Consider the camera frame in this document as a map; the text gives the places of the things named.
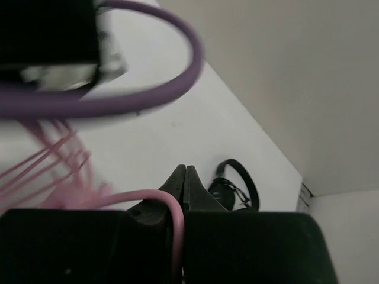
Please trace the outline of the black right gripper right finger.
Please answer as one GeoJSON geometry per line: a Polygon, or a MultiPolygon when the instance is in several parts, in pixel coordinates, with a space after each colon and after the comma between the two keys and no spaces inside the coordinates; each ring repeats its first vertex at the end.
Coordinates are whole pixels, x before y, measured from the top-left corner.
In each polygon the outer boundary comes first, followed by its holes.
{"type": "Polygon", "coordinates": [[[337,283],[317,222],[296,212],[226,211],[188,166],[183,185],[187,283],[337,283]]]}

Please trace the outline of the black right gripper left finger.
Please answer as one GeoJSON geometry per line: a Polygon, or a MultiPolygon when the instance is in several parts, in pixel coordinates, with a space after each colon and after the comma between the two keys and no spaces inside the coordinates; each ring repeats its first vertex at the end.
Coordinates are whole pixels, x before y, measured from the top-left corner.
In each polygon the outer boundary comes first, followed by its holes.
{"type": "Polygon", "coordinates": [[[180,283],[186,167],[128,210],[10,209],[2,283],[180,283]]]}

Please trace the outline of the pink gaming headphones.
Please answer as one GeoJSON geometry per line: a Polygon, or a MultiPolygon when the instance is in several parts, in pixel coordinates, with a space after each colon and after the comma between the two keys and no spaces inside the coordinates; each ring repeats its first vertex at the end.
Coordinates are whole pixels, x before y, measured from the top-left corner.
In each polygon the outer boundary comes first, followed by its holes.
{"type": "Polygon", "coordinates": [[[81,204],[111,195],[112,187],[107,183],[94,186],[78,181],[59,184],[40,204],[40,209],[77,209],[81,204]]]}

